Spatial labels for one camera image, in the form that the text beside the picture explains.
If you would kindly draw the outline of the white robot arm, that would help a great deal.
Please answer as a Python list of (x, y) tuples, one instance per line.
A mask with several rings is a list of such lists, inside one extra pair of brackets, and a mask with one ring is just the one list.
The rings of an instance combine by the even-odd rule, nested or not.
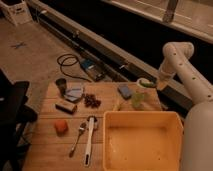
[(213, 85), (189, 62), (191, 42), (168, 42), (162, 51), (157, 88), (177, 74), (194, 104), (184, 122), (180, 171), (213, 171)]

